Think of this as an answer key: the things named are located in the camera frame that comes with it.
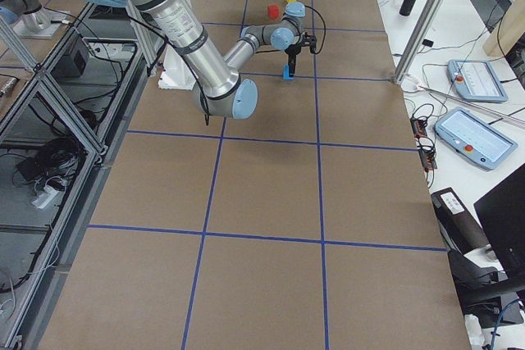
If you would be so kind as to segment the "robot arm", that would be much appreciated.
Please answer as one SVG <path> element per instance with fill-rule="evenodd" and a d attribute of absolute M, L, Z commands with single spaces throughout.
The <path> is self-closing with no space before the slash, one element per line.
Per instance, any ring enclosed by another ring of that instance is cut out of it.
<path fill-rule="evenodd" d="M 183 59 L 196 79 L 192 89 L 195 105 L 206 116 L 249 118 L 258 103 L 258 88 L 240 76 L 240 68 L 261 46 L 286 51 L 305 35 L 306 7 L 291 2 L 281 22 L 244 29 L 234 47 L 221 55 L 186 0 L 85 0 L 109 7 L 133 4 L 149 14 Z"/>

